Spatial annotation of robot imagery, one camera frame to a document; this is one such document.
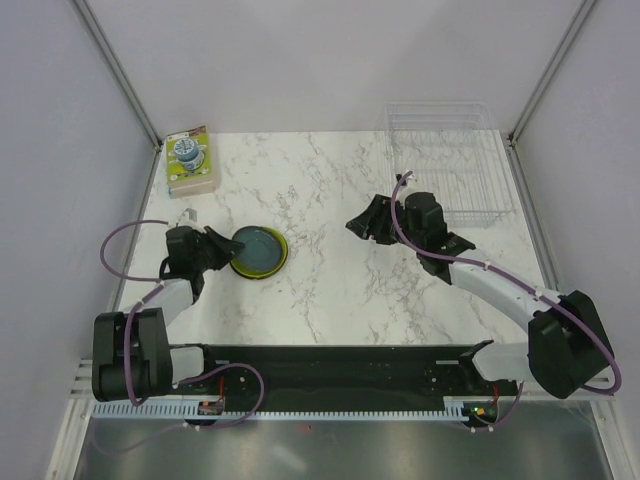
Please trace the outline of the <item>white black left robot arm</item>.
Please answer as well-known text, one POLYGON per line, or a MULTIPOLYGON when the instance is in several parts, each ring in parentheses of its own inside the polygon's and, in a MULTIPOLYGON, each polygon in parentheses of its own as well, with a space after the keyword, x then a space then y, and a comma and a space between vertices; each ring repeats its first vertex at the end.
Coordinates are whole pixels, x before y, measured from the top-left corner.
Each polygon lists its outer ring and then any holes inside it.
POLYGON ((152 283, 152 290, 125 311, 102 313, 94 321, 92 392, 100 402, 139 406, 171 391, 167 325, 198 301, 205 272, 223 269, 245 249, 209 226, 170 227, 165 240, 158 276, 138 279, 152 283))

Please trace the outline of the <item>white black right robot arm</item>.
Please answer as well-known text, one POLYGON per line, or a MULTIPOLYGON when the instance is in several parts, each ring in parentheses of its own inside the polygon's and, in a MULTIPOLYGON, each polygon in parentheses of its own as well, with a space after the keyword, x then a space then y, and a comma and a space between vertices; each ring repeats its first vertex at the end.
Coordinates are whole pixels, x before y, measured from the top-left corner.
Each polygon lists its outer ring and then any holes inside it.
POLYGON ((592 299, 531 286, 491 261, 449 230, 433 194, 377 195, 346 227, 363 240, 407 246, 427 273, 484 300, 526 333, 524 343, 484 341, 466 351, 457 371, 465 391, 481 393, 502 380, 536 382, 559 399, 579 389, 620 390, 620 367, 592 299))

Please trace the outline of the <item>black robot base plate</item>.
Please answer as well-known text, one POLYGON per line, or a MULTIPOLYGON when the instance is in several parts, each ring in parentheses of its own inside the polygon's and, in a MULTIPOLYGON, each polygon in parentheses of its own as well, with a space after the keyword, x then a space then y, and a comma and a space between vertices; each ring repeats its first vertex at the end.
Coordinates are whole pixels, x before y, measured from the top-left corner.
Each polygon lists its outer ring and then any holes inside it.
POLYGON ((433 407, 443 398, 516 394, 486 381, 465 346, 221 346, 204 348, 204 370, 222 373, 178 392, 222 394, 235 406, 433 407))

